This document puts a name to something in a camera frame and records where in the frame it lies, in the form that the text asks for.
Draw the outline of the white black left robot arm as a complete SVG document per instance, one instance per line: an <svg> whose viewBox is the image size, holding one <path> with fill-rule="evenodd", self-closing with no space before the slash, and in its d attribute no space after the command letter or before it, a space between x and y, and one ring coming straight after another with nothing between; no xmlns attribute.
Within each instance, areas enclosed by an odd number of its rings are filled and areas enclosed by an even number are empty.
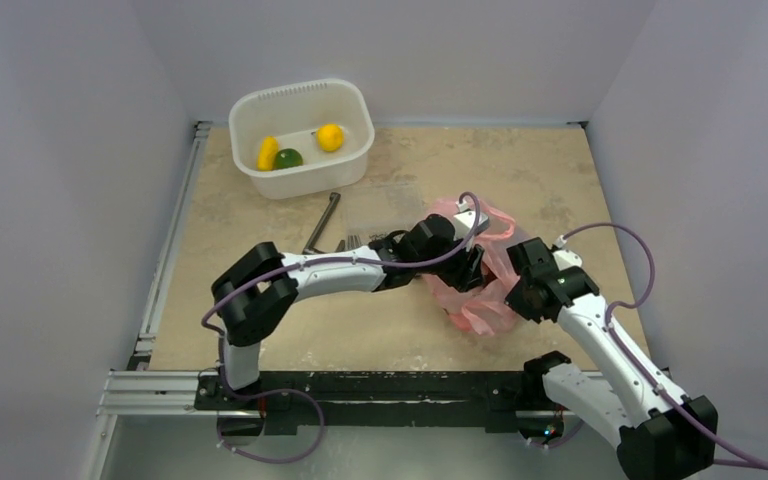
<svg viewBox="0 0 768 480"><path fill-rule="evenodd" d="M260 406L260 344L290 308L303 300L343 293L402 288L419 275L438 277L460 292L483 282L482 247L477 235L488 229L488 215L475 210L452 218L431 214L410 230L398 230L351 250L326 254L290 254L272 242L253 247L211 286L217 327L219 384L208 395L232 408Z"/></svg>

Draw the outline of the yellow fake banana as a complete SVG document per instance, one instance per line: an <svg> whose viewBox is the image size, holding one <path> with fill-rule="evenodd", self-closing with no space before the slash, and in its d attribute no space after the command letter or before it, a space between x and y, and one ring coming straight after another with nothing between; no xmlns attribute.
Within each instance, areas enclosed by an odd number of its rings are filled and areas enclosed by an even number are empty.
<svg viewBox="0 0 768 480"><path fill-rule="evenodd" d="M273 171L275 169L276 156L279 151L280 144L275 137L264 137L261 141L257 155L257 169L261 172Z"/></svg>

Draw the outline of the green fake apple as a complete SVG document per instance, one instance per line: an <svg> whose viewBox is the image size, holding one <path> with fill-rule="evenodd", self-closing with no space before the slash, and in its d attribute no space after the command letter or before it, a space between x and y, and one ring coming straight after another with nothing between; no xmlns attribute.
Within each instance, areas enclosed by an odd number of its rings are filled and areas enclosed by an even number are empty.
<svg viewBox="0 0 768 480"><path fill-rule="evenodd" d="M302 154L293 148L285 148L279 150L273 161L273 169L274 170L283 170L283 169L289 169L289 168L295 168L302 166L304 164L304 159Z"/></svg>

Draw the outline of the pink plastic bag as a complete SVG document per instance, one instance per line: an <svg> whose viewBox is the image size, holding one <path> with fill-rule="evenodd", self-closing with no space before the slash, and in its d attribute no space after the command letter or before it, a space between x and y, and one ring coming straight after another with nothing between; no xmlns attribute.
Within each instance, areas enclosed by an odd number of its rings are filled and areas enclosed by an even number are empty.
<svg viewBox="0 0 768 480"><path fill-rule="evenodd" d="M518 281L507 249L529 236L509 214L483 199L479 203L481 212L489 217L489 228L475 240L485 250L481 264L484 284L459 292L435 276L424 275L422 279L458 329L491 336L507 333L519 322L519 316L505 304L505 297Z"/></svg>

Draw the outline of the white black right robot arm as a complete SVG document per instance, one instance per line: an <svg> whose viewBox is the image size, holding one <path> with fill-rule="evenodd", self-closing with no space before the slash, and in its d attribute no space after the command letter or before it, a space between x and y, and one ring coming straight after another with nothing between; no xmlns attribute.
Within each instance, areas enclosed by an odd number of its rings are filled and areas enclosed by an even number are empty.
<svg viewBox="0 0 768 480"><path fill-rule="evenodd" d="M716 408L704 396L689 397L643 354L609 312L581 259L539 238L507 254L518 281L506 305L526 320L557 324L602 375L593 380L552 351L524 364L524 399L577 414L614 447L629 479L686 479L712 466Z"/></svg>

